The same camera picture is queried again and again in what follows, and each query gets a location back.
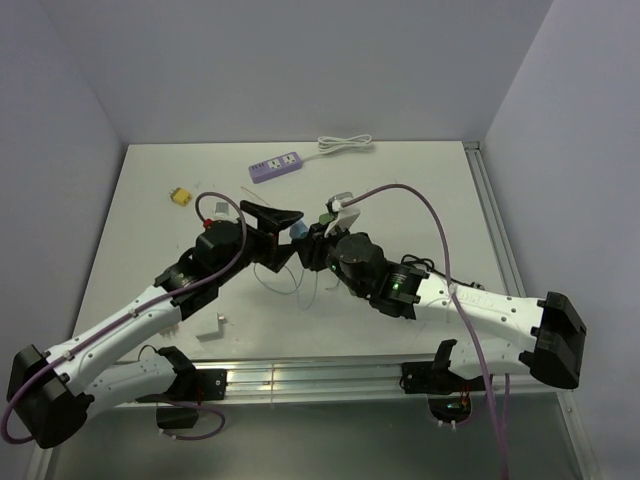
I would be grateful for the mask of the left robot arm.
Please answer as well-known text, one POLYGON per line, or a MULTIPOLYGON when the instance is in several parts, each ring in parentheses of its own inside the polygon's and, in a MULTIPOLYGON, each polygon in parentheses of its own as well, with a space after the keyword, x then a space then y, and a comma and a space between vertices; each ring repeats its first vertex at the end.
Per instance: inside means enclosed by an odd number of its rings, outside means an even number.
POLYGON ((277 272, 295 252, 279 235, 299 211, 233 203, 236 220, 203 218, 203 231, 141 294, 94 327, 45 351, 16 354, 1 419, 1 437, 46 449, 75 435, 92 417, 138 399, 186 404, 200 391, 195 365, 176 347, 117 362, 150 337, 214 302, 221 287, 253 263, 277 272))

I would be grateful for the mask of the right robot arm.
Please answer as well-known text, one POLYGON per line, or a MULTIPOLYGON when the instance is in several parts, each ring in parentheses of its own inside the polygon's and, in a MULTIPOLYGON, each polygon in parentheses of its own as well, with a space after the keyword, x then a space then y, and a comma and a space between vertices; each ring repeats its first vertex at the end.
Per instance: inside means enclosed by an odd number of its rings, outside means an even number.
POLYGON ((407 394, 449 395, 485 390, 485 381, 528 374, 563 390, 579 386, 587 328, 568 297, 501 295, 457 283, 408 263, 386 259, 365 233, 326 234, 313 225, 292 244, 310 271, 328 270, 356 297, 393 318, 471 326, 470 341, 445 339, 429 361, 405 362, 407 394))

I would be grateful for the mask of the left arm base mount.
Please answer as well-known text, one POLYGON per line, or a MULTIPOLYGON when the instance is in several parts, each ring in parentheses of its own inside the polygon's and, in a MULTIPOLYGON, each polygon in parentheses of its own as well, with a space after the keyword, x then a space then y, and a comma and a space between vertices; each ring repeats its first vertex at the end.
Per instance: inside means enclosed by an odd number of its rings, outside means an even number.
POLYGON ((226 424, 225 415, 209 405, 225 398, 226 387, 226 370, 196 369, 178 376, 167 392, 145 395, 135 402, 156 404, 156 425, 161 434, 181 441, 204 440, 219 434, 226 424), (218 425, 208 433, 192 433, 205 415, 216 417, 218 425))

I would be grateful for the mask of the blue USB charger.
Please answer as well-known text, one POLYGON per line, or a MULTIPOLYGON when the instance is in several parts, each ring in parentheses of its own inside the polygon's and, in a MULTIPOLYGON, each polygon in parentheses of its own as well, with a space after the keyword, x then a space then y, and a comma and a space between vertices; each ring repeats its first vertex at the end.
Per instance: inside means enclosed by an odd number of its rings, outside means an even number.
POLYGON ((308 231, 307 225, 302 220, 299 220, 289 228, 289 237, 292 240, 300 240, 306 237, 308 231))

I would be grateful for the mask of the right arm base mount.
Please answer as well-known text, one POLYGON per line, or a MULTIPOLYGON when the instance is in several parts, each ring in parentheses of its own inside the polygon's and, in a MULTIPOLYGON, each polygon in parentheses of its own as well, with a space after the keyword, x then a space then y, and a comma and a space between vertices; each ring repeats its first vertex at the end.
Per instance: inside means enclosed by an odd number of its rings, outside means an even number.
POLYGON ((450 426, 471 418, 472 393, 486 392, 481 376, 467 380, 433 361, 402 363, 399 387, 407 395, 435 396, 428 400, 429 411, 437 422, 450 426))

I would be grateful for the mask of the green power strip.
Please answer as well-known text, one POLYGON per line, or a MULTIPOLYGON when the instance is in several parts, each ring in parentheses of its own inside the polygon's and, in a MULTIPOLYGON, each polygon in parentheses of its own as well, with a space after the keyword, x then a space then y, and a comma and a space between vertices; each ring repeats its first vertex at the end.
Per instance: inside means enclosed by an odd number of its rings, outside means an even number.
POLYGON ((320 224, 323 227, 327 227, 329 224, 331 224, 334 221, 334 219, 335 217, 333 214, 329 212, 325 212, 319 216, 318 224, 320 224))

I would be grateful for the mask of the yellow plug adapter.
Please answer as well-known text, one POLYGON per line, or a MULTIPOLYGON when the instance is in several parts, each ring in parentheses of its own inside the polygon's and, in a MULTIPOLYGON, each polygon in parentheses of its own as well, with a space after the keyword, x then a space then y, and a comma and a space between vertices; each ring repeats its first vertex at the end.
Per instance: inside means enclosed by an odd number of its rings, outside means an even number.
POLYGON ((171 191, 169 198, 174 204, 186 207, 192 200, 192 194, 182 187, 177 187, 171 191))

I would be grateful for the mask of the white plug adapter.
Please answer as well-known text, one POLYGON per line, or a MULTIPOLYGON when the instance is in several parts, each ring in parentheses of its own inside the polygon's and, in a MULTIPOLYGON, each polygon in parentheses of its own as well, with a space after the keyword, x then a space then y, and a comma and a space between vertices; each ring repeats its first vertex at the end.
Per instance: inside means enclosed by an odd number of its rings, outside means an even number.
POLYGON ((223 326, 226 322, 227 317, 221 313, 201 317, 193 329, 194 336, 200 342, 217 340, 223 336, 223 326))

